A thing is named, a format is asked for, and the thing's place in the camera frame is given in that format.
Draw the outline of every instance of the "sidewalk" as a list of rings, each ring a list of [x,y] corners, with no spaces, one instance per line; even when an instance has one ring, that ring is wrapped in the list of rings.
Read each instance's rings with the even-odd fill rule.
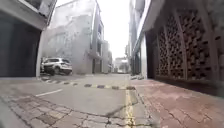
[[[0,113],[0,128],[28,128],[1,100]]]
[[[161,128],[223,128],[224,99],[155,80],[132,85]]]

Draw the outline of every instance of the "concrete building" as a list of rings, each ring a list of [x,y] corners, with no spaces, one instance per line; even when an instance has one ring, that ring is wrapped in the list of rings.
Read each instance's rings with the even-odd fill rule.
[[[74,0],[56,7],[42,44],[43,57],[70,60],[74,73],[107,72],[104,50],[108,43],[96,0]]]
[[[115,73],[128,73],[128,59],[126,57],[119,57],[114,60],[114,72]]]
[[[56,0],[0,1],[0,77],[35,77],[39,41]]]
[[[108,66],[109,66],[109,73],[113,71],[113,57],[111,51],[108,52]]]
[[[223,85],[224,1],[131,0],[132,73]]]

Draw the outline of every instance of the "alley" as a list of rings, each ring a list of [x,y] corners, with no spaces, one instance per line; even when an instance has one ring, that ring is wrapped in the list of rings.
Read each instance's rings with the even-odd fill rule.
[[[34,128],[155,126],[136,90],[128,87],[129,75],[110,74],[2,80],[0,90],[3,101]]]

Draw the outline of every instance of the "red brick pavement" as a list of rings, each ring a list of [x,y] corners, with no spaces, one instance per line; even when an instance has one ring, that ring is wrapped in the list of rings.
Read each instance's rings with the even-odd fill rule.
[[[155,80],[131,84],[161,128],[224,128],[222,98]]]

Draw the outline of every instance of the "sky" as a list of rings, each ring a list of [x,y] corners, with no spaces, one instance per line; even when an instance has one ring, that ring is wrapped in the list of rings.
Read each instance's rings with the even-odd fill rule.
[[[72,0],[58,0],[57,5]],[[104,39],[110,44],[113,59],[125,56],[129,36],[129,0],[97,0],[104,24]]]

